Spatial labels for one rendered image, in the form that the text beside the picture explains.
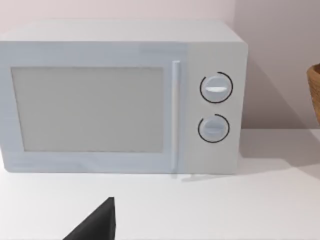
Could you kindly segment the brown woven basket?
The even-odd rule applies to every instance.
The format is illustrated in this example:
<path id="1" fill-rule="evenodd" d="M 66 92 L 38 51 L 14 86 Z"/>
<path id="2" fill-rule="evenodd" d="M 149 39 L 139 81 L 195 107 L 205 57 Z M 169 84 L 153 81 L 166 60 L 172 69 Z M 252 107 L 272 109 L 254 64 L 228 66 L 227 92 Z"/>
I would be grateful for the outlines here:
<path id="1" fill-rule="evenodd" d="M 320 63 L 308 68 L 307 81 L 317 123 L 320 125 Z"/>

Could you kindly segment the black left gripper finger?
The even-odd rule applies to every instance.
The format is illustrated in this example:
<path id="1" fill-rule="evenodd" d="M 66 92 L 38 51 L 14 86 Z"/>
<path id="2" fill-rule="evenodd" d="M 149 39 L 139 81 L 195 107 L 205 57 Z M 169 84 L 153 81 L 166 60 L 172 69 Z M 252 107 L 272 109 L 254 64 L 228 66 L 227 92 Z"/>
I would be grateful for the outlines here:
<path id="1" fill-rule="evenodd" d="M 62 240 L 115 240 L 115 198 L 108 197 Z"/>

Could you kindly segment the small pale microwave knob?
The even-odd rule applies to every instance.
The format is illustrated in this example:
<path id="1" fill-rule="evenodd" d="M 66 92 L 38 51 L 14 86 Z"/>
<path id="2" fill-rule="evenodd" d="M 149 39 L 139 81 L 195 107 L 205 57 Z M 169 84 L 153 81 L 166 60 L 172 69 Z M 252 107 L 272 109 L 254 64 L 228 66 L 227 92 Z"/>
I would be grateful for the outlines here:
<path id="1" fill-rule="evenodd" d="M 200 135 L 208 142 L 218 142 L 228 133 L 227 122 L 219 117 L 205 118 L 199 125 Z"/>

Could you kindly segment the pale microwave door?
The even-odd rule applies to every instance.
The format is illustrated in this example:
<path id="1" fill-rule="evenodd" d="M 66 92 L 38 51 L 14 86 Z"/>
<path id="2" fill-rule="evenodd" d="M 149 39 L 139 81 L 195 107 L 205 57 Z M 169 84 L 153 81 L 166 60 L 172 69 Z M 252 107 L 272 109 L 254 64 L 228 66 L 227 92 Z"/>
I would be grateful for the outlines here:
<path id="1" fill-rule="evenodd" d="M 11 173 L 172 173 L 172 62 L 150 41 L 0 41 L 0 150 Z"/>

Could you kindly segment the large pale microwave knob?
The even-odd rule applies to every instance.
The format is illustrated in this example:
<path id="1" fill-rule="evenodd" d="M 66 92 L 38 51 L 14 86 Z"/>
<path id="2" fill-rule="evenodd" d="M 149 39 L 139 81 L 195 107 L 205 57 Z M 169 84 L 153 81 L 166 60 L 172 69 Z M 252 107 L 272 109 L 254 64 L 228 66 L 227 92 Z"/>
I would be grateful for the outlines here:
<path id="1" fill-rule="evenodd" d="M 224 101 L 231 91 L 230 80 L 221 74 L 207 77 L 201 84 L 202 95 L 210 102 Z"/>

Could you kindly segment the pale microwave oven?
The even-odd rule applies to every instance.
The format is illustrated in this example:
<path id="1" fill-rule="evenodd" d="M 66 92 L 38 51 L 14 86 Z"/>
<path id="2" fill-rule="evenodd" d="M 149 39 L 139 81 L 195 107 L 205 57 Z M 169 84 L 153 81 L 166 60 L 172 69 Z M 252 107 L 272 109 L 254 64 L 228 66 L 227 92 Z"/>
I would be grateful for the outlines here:
<path id="1" fill-rule="evenodd" d="M 240 145 L 248 45 L 228 25 L 214 19 L 50 19 L 0 35 L 2 41 L 40 42 L 175 42 L 187 47 L 185 83 L 179 119 L 177 172 L 171 174 L 232 174 Z M 210 102 L 203 81 L 224 75 L 231 83 L 228 97 Z M 204 119 L 217 116 L 228 126 L 218 142 L 200 135 Z"/>

